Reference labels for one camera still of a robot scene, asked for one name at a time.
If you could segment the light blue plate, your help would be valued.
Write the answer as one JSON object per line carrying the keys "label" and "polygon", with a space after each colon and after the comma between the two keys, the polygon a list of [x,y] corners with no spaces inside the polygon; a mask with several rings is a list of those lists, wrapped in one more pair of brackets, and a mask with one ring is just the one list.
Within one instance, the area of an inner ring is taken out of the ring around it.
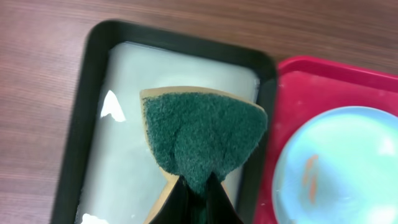
{"label": "light blue plate", "polygon": [[272,180],[278,223],[397,222],[397,117],[346,106],[287,141]]}

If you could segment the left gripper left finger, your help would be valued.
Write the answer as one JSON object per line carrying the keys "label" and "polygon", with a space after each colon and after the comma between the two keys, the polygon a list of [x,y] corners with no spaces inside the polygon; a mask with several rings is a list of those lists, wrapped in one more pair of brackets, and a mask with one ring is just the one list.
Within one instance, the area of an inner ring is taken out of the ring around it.
{"label": "left gripper left finger", "polygon": [[195,224],[198,221],[199,197],[180,176],[149,224]]}

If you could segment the green yellow sponge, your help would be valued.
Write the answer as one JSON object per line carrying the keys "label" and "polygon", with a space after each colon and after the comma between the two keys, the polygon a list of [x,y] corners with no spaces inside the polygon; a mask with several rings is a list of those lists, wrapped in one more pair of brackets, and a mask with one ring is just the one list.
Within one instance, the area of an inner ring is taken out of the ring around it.
{"label": "green yellow sponge", "polygon": [[197,223],[207,223],[209,176],[214,173],[223,186],[226,176],[249,159],[267,130],[267,113],[236,95],[195,86],[142,90],[140,102],[146,141],[167,179],[146,222],[184,176],[199,197]]}

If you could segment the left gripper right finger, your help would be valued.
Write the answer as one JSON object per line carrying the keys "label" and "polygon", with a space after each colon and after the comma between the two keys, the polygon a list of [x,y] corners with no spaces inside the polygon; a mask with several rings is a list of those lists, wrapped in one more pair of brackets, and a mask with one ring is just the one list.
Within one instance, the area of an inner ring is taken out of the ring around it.
{"label": "left gripper right finger", "polygon": [[206,218],[207,224],[243,224],[214,173],[206,182]]}

